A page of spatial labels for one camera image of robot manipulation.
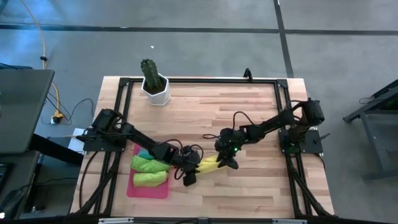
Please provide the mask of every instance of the black floor line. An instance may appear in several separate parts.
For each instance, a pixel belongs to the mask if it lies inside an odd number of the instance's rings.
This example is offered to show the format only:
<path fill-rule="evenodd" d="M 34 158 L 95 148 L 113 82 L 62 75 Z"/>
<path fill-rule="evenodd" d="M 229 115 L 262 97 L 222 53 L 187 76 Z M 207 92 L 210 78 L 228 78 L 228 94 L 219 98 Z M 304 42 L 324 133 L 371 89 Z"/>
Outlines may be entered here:
<path fill-rule="evenodd" d="M 302 35 L 398 35 L 398 30 L 302 30 L 286 29 L 285 34 Z"/>
<path fill-rule="evenodd" d="M 48 31 L 88 32 L 207 32 L 243 34 L 304 34 L 304 35 L 398 35 L 398 30 L 312 30 L 312 29 L 255 29 L 255 28 L 179 28 L 179 27 L 102 27 L 73 25 L 41 25 Z M 0 29 L 36 30 L 34 24 L 0 24 Z"/>
<path fill-rule="evenodd" d="M 275 6 L 276 19 L 278 22 L 278 28 L 280 30 L 279 32 L 280 44 L 282 46 L 282 54 L 284 56 L 287 78 L 294 78 L 292 62 L 290 61 L 289 48 L 287 46 L 286 34 L 284 32 L 285 31 L 284 21 L 282 19 L 282 12 L 280 11 L 280 5 L 278 0 L 274 0 L 274 6 Z"/>
<path fill-rule="evenodd" d="M 50 31 L 91 31 L 91 32 L 202 32 L 202 33 L 243 33 L 243 34 L 278 34 L 279 29 L 245 28 L 171 28 L 171 27 L 98 27 L 41 25 L 42 30 Z M 36 30 L 35 25 L 0 24 L 0 29 Z"/>

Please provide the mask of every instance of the cactus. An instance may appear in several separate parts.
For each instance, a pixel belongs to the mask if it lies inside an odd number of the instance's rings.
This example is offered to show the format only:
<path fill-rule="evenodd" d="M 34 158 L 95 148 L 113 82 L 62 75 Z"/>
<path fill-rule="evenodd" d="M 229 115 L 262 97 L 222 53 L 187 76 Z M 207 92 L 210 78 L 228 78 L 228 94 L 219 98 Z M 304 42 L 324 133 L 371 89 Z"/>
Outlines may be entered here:
<path fill-rule="evenodd" d="M 157 73 L 156 64 L 153 60 L 142 60 L 141 70 L 144 73 L 145 81 L 149 90 L 157 93 L 164 90 L 164 82 Z"/>

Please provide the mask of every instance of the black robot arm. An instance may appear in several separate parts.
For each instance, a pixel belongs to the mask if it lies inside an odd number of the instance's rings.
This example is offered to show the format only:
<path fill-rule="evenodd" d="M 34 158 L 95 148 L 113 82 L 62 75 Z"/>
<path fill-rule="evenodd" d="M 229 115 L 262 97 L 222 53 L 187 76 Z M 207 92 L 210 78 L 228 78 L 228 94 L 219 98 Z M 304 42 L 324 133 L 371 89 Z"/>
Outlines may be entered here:
<path fill-rule="evenodd" d="M 293 114 L 298 108 L 302 109 L 302 117 L 299 120 Z M 217 162 L 221 161 L 218 167 L 229 166 L 232 169 L 237 169 L 239 166 L 233 157 L 241 150 L 241 147 L 244 144 L 259 142 L 265 138 L 266 134 L 276 129 L 290 125 L 289 141 L 294 144 L 302 140 L 310 127 L 320 124 L 323 120 L 319 101 L 309 98 L 308 101 L 299 101 L 291 109 L 284 109 L 275 117 L 261 124 L 243 125 L 238 130 L 224 128 L 215 143 L 215 149 L 219 152 Z"/>
<path fill-rule="evenodd" d="M 201 157 L 192 146 L 178 148 L 168 142 L 156 142 L 142 132 L 138 131 L 132 124 L 123 120 L 123 115 L 111 109 L 102 109 L 95 118 L 87 132 L 77 139 L 95 146 L 109 146 L 109 148 L 122 148 L 126 140 L 130 140 L 144 149 L 156 160 L 176 167 L 185 174 L 184 185 L 196 182 L 195 168 L 201 161 Z"/>

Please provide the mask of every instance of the gray floor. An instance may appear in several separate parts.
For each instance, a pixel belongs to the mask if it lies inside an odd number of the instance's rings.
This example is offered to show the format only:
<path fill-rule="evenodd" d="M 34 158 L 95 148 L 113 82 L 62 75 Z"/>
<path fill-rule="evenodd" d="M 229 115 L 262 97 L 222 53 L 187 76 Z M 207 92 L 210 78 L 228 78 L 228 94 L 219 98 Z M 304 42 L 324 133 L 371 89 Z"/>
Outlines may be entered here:
<path fill-rule="evenodd" d="M 277 28 L 272 0 L 26 0 L 44 24 L 135 27 Z M 397 1 L 280 0 L 287 29 L 396 30 Z M 16 0 L 0 15 L 5 24 L 32 22 Z M 256 77 L 287 77 L 278 34 L 45 31 L 49 68 L 61 101 L 72 110 L 83 98 L 95 102 L 105 75 L 140 75 L 139 62 L 151 57 L 164 75 L 240 77 L 246 67 Z M 0 62 L 40 68 L 41 45 L 34 30 L 0 30 Z M 319 99 L 326 121 L 326 175 L 333 207 L 345 218 L 397 223 L 398 178 L 371 184 L 375 172 L 360 121 L 342 117 L 358 100 L 398 76 L 398 36 L 288 35 L 290 58 L 308 94 Z M 44 122 L 53 113 L 42 112 Z M 91 123 L 83 103 L 70 126 L 38 124 L 43 136 L 64 136 Z"/>

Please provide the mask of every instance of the pink tray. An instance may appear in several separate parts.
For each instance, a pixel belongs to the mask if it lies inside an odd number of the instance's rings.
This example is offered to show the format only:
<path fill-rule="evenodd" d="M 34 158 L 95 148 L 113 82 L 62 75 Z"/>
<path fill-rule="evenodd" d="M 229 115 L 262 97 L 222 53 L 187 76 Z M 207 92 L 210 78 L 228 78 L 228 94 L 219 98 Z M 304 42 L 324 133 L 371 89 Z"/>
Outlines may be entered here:
<path fill-rule="evenodd" d="M 138 155 L 141 147 L 134 144 L 134 150 L 132 155 Z M 127 185 L 127 196 L 128 197 L 140 197 L 140 198 L 167 198 L 169 196 L 169 179 L 158 187 L 135 187 L 132 184 L 132 178 L 137 171 L 131 169 L 129 182 Z"/>

